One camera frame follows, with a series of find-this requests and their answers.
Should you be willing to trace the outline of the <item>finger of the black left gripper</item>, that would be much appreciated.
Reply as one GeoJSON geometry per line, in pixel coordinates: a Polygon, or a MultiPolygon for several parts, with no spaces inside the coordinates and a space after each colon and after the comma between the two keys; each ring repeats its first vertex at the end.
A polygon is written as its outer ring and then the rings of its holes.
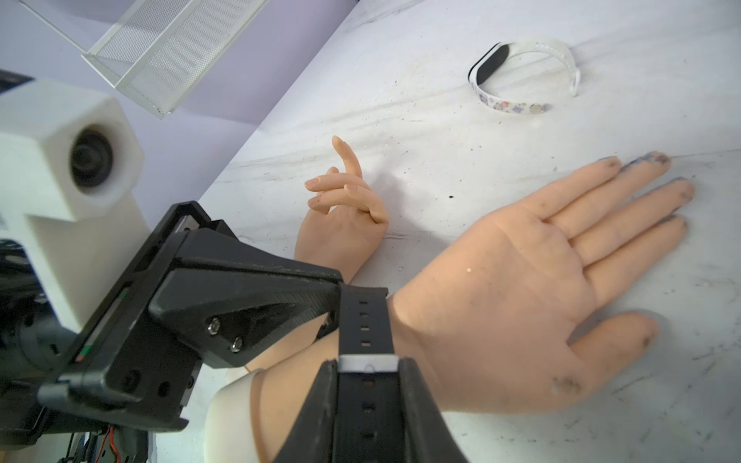
{"type": "Polygon", "coordinates": [[[210,229],[181,233],[150,315],[212,368],[243,366],[340,306],[335,269],[280,258],[210,229]]]}

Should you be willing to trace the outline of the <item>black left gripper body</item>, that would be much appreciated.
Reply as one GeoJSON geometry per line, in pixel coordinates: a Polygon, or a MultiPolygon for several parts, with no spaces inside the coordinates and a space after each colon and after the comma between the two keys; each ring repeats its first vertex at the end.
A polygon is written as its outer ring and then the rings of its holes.
{"type": "Polygon", "coordinates": [[[22,246],[1,242],[1,445],[122,426],[169,432],[202,366],[233,360],[225,321],[154,301],[233,236],[195,202],[172,206],[79,333],[62,327],[22,246]]]}

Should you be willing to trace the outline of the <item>mannequin hand with bent fingers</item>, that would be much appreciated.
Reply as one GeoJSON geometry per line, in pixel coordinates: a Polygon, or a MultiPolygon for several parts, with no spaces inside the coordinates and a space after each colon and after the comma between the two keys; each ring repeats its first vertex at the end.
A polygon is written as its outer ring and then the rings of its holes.
{"type": "MultiPolygon", "coordinates": [[[[332,138],[335,152],[343,160],[341,172],[331,168],[325,175],[305,182],[316,196],[300,226],[293,258],[338,270],[346,284],[379,248],[390,225],[382,198],[363,179],[362,167],[353,149],[338,136],[332,138]]],[[[257,358],[226,373],[230,384],[255,370],[267,370],[309,348],[316,341],[326,316],[294,328],[257,358]]]]}

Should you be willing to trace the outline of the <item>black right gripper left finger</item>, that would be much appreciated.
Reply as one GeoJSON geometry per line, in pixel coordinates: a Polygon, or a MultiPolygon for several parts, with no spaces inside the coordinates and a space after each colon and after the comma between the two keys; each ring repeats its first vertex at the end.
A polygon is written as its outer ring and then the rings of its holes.
{"type": "Polygon", "coordinates": [[[324,362],[274,463],[332,461],[338,383],[337,362],[324,362]]]}

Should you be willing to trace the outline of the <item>mannequin hand with painted nails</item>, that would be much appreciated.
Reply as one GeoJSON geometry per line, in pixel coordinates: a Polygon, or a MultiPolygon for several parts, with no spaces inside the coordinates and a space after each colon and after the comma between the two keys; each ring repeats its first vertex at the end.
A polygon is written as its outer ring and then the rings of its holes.
{"type": "MultiPolygon", "coordinates": [[[[442,411],[547,412],[592,395],[640,359],[657,322],[626,312],[570,343],[686,235],[695,197],[663,176],[660,152],[625,167],[600,159],[480,218],[388,299],[395,351],[413,358],[442,411]]],[[[216,393],[205,462],[270,462],[284,445],[338,333],[216,393]]]]}

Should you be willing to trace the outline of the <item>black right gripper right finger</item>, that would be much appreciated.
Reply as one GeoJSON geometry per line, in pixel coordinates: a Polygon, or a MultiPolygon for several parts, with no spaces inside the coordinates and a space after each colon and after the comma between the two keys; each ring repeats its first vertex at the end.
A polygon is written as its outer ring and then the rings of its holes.
{"type": "Polygon", "coordinates": [[[417,363],[399,360],[399,389],[403,411],[405,462],[466,463],[417,363]]]}

